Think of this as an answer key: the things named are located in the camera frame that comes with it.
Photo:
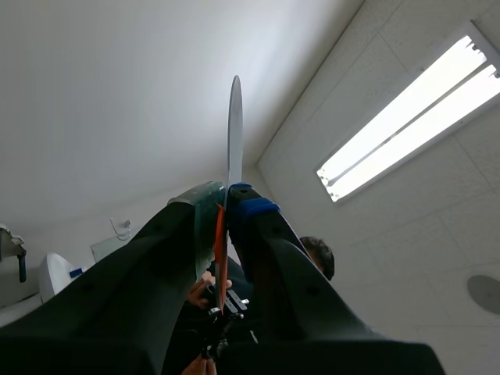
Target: person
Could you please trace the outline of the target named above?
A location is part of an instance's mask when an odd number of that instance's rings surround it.
[[[318,270],[328,279],[332,280],[335,274],[335,259],[332,249],[327,243],[317,237],[301,237],[300,242],[311,257]],[[176,327],[170,339],[169,350],[166,353],[162,373],[181,373],[182,375],[210,374],[216,375],[215,364],[211,359],[208,361],[199,356],[195,331],[200,324],[206,320],[206,311],[212,307],[206,297],[206,288],[215,285],[214,265],[202,275],[200,280],[193,284],[186,303],[180,311]],[[228,279],[226,287],[233,288],[241,299],[250,299],[252,286],[247,283],[243,269],[233,259],[227,262]],[[231,328],[230,341],[253,340],[254,333],[257,337],[262,332],[262,322],[258,309],[253,309],[252,304],[245,314],[245,321],[239,327]]]
[[[324,240],[316,237],[301,237],[300,242],[323,275],[331,281],[335,275],[335,258],[332,249]]]

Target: dark hair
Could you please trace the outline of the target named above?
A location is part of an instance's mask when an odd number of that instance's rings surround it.
[[[315,263],[323,269],[323,275],[331,280],[335,274],[335,258],[331,248],[322,239],[316,237],[302,237],[300,242]]]

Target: fluorescent light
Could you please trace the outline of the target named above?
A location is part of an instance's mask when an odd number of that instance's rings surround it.
[[[334,201],[365,184],[500,93],[490,65],[328,188]]]
[[[472,24],[464,34],[317,171],[332,200],[369,183],[500,93],[500,55]]]
[[[471,41],[465,36],[456,42],[333,155],[322,167],[328,179],[340,176],[481,66],[486,57]]]

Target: ceiling tile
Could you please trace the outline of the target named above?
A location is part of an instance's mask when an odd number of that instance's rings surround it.
[[[474,264],[500,260],[500,197],[487,193],[440,212],[463,254]]]
[[[372,327],[449,324],[425,280],[343,290],[341,297]]]
[[[500,26],[498,25],[500,18],[500,2],[496,2],[487,12],[485,12],[476,21],[476,25],[481,30],[488,40],[499,49],[500,48]]]
[[[500,106],[489,109],[456,133],[460,144],[491,186],[500,187]]]
[[[335,257],[334,286],[352,288],[381,283],[384,278],[366,243],[351,245],[342,250],[333,247]]]
[[[382,28],[384,40],[410,72],[427,62],[466,21],[483,14],[495,0],[406,1]]]
[[[387,279],[421,277],[466,266],[438,216],[426,216],[366,241]]]
[[[431,288],[450,317],[451,324],[457,326],[500,326],[500,316],[496,316],[478,306],[467,291],[467,280],[477,274],[487,274],[500,279],[500,266],[487,266],[455,270],[428,277]]]
[[[446,373],[492,375],[500,368],[500,327],[419,327]]]
[[[327,121],[331,147],[363,128],[407,85],[405,69],[380,37],[375,37],[318,109]]]

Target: wall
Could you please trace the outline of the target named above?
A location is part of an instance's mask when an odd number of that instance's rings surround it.
[[[366,0],[259,160],[300,235],[323,237],[334,286],[370,325],[429,342],[453,374],[496,373],[500,319],[466,278],[500,278],[500,108],[345,202],[315,168],[417,75],[467,20],[500,47],[500,1]]]
[[[225,176],[213,176],[211,180],[224,181]],[[38,292],[37,268],[47,252],[60,254],[74,266],[91,267],[95,264],[91,245],[115,236],[109,223],[110,217],[115,223],[130,220],[132,228],[142,227],[165,207],[169,199],[204,181],[196,181],[193,184],[129,202],[31,237],[24,237],[27,250],[27,281],[24,284],[18,281],[16,258],[4,259],[4,262],[0,263],[0,306],[14,303]],[[273,199],[256,168],[245,169],[243,181],[249,182],[262,196]],[[236,256],[232,247],[228,251],[230,255]]]

